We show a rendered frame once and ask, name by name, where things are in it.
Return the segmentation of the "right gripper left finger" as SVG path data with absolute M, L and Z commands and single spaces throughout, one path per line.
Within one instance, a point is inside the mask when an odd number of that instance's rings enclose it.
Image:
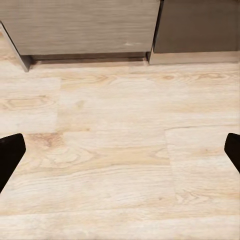
M 22 133 L 0 138 L 0 193 L 26 153 Z

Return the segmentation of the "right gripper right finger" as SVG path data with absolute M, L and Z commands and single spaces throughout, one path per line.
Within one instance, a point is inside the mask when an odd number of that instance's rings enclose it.
M 240 134 L 231 132 L 227 135 L 224 151 L 240 172 Z

